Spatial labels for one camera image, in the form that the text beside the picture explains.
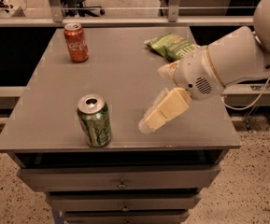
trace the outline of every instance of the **table top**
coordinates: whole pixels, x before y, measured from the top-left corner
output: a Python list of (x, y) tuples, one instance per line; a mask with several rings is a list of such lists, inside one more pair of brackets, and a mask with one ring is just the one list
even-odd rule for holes
[[(138, 122), (164, 89), (175, 87), (157, 69), (167, 64), (144, 44), (173, 33), (193, 41), (187, 27), (87, 28), (89, 59), (70, 60), (58, 29), (0, 134), (0, 152), (82, 152), (169, 149), (230, 149), (239, 137), (219, 96), (192, 101), (188, 111), (153, 134)], [(106, 147), (91, 148), (80, 128), (78, 100), (102, 95), (112, 129)]]

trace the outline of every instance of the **speckled floor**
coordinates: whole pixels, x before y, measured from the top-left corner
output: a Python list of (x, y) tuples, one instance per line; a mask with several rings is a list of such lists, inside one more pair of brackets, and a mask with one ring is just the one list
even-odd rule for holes
[[(232, 121), (241, 138), (221, 162), (221, 172), (190, 211), (185, 224), (270, 223), (270, 119), (256, 115), (254, 133), (241, 118)], [(16, 177), (17, 165), (0, 154), (0, 224), (53, 223), (41, 193), (34, 193)]]

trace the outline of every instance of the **red soda can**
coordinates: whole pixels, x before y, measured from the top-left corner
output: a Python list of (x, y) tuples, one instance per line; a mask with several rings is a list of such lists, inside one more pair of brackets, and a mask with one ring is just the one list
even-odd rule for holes
[(64, 36), (71, 60), (76, 63), (86, 61), (89, 58), (88, 46), (81, 25), (78, 23), (67, 24), (64, 27)]

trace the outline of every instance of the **green chip bag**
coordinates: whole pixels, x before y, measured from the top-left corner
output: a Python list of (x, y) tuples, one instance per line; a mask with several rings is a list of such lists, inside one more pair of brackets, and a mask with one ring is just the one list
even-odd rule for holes
[(145, 44), (172, 62), (180, 60), (191, 51), (200, 48), (200, 46), (193, 44), (191, 41), (174, 34), (155, 37), (145, 41)]

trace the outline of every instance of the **gray table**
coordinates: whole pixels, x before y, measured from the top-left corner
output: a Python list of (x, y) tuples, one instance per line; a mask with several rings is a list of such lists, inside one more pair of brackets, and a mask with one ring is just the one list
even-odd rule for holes
[[(34, 191), (44, 191), (51, 207), (63, 211), (68, 220), (179, 223), (199, 200), (200, 189), (219, 172), (222, 157), (239, 148), (218, 96), (193, 101), (187, 112), (156, 133), (138, 130), (157, 94), (174, 87), (157, 73), (167, 61), (144, 45), (167, 33), (193, 41), (186, 27), (88, 28), (90, 58), (72, 63), (64, 30), (57, 30), (2, 131), (0, 152), (8, 153), (21, 167), (19, 177)], [(77, 103), (88, 93), (101, 94), (109, 105), (112, 140), (103, 148), (88, 147), (78, 123)], [(184, 203), (176, 201), (176, 190), (184, 195)], [(97, 202), (98, 191), (106, 191), (105, 199), (120, 202), (120, 208)], [(155, 193), (165, 198), (154, 200)], [(134, 201), (134, 196), (141, 199)], [(95, 209), (86, 204), (88, 198), (97, 202)], [(174, 207), (167, 207), (169, 200)], [(126, 203), (134, 212), (121, 207)]]

